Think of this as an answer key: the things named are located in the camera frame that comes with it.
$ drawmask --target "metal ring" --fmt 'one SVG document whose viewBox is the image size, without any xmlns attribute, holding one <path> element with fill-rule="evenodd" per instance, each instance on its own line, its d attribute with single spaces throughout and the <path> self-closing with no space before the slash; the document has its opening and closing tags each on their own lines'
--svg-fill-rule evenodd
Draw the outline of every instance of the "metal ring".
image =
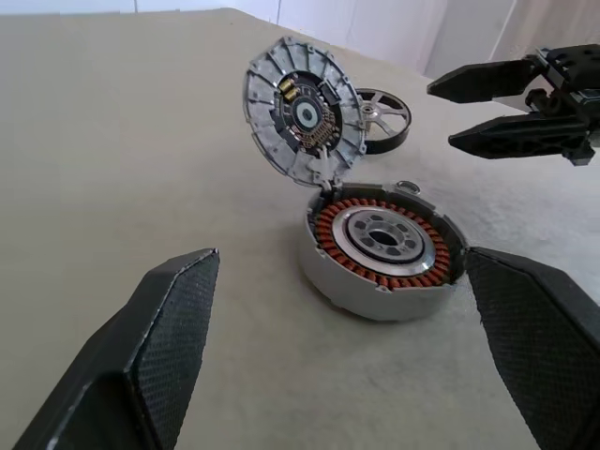
<svg viewBox="0 0 600 450">
<path fill-rule="evenodd" d="M 401 217 L 403 220 L 412 222 L 412 228 L 418 233 L 422 240 L 423 251 L 416 260 L 408 263 L 390 263 L 378 261 L 372 256 L 367 255 L 361 251 L 356 244 L 352 241 L 348 235 L 347 222 L 350 217 L 358 212 L 370 211 L 378 212 L 382 214 L 395 214 Z M 393 277 L 410 277 L 414 275 L 420 275 L 425 273 L 435 263 L 435 247 L 429 235 L 419 227 L 416 222 L 411 219 L 395 213 L 389 209 L 381 208 L 379 206 L 353 206 L 345 209 L 341 214 L 338 214 L 333 221 L 332 226 L 334 240 L 339 248 L 344 251 L 350 258 L 364 265 L 366 268 L 379 272 L 381 274 L 390 275 Z"/>
<path fill-rule="evenodd" d="M 406 141 L 413 121 L 413 115 L 406 103 L 392 94 L 377 89 L 356 89 L 356 94 L 361 98 L 361 111 L 367 130 L 365 138 L 367 155 L 389 152 Z M 404 128 L 400 131 L 393 130 L 383 119 L 386 115 L 402 116 L 405 121 Z M 388 137 L 370 139 L 369 134 L 373 126 L 381 128 Z"/>
</svg>

